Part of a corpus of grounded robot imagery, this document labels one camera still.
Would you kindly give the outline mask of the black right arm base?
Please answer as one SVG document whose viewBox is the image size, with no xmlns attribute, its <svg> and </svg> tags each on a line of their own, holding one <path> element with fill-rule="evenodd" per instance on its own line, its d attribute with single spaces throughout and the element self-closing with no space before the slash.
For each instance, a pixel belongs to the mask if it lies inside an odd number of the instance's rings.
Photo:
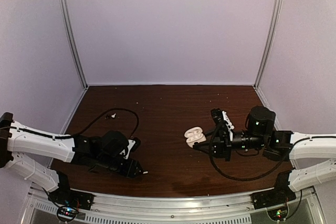
<svg viewBox="0 0 336 224">
<path fill-rule="evenodd" d="M 296 193 L 289 188 L 291 171 L 278 174 L 273 189 L 251 194 L 254 209 L 267 209 L 267 215 L 272 221 L 286 221 L 290 217 L 288 203 L 297 199 Z"/>
</svg>

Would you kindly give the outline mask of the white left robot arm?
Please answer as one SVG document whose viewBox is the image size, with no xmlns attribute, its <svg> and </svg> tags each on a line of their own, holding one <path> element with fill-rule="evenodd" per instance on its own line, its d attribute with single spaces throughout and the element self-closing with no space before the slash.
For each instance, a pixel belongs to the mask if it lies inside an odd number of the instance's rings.
<svg viewBox="0 0 336 224">
<path fill-rule="evenodd" d="M 28 154 L 35 154 L 65 163 L 102 167 L 127 178 L 136 178 L 145 171 L 130 158 L 140 145 L 137 138 L 128 139 L 119 131 L 103 136 L 87 137 L 81 133 L 61 135 L 27 127 L 13 119 L 13 114 L 1 115 L 1 168 L 12 169 L 25 180 L 54 192 L 64 205 L 71 205 L 76 197 L 70 190 L 67 176 L 41 165 Z"/>
</svg>

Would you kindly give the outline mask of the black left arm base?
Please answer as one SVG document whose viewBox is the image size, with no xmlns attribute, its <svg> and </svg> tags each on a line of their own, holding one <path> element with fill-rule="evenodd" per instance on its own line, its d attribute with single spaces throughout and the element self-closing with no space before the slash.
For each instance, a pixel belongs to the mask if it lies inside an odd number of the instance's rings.
<svg viewBox="0 0 336 224">
<path fill-rule="evenodd" d="M 58 188 L 54 191 L 45 191 L 48 200 L 57 208 L 56 217 L 61 222 L 71 222 L 79 214 L 79 210 L 90 210 L 94 195 L 70 188 L 67 175 L 56 172 L 58 175 Z"/>
</svg>

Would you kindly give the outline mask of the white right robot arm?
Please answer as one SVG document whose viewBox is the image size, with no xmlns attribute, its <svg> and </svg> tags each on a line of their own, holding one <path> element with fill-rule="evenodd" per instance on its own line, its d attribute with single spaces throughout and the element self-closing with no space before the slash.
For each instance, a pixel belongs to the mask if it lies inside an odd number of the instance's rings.
<svg viewBox="0 0 336 224">
<path fill-rule="evenodd" d="M 223 177 L 239 182 L 262 179 L 283 162 L 290 162 L 292 170 L 279 174 L 284 184 L 269 192 L 272 203 L 279 204 L 289 196 L 307 187 L 335 180 L 335 134 L 307 134 L 275 130 L 276 114 L 264 106 L 255 106 L 248 113 L 245 130 L 236 131 L 227 113 L 219 108 L 211 110 L 215 128 L 206 133 L 193 127 L 184 133 L 187 145 L 208 155 L 211 165 Z M 230 161 L 232 151 L 254 149 L 263 157 L 276 162 L 269 171 L 250 178 L 239 178 L 224 173 L 215 159 Z"/>
</svg>

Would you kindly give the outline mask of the white earbud charging case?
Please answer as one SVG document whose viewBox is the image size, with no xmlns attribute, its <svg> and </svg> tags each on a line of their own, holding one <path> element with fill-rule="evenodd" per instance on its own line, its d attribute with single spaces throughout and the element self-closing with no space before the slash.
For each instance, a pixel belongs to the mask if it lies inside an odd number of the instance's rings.
<svg viewBox="0 0 336 224">
<path fill-rule="evenodd" d="M 195 143 L 206 141 L 206 137 L 203 134 L 203 129 L 199 126 L 187 130 L 184 133 L 184 137 L 186 138 L 186 143 L 190 148 L 193 148 Z"/>
</svg>

